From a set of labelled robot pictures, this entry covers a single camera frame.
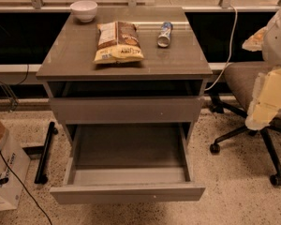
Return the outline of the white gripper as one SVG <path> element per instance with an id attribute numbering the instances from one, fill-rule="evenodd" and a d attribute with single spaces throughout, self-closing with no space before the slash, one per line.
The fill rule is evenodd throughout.
<path id="1" fill-rule="evenodd" d="M 281 8 L 242 45 L 244 50 L 257 52 L 262 50 L 265 61 L 272 65 L 281 65 Z M 255 79 L 252 101 L 250 102 L 245 125 L 251 130 L 262 130 L 281 110 L 281 67 L 267 74 L 259 73 Z"/>

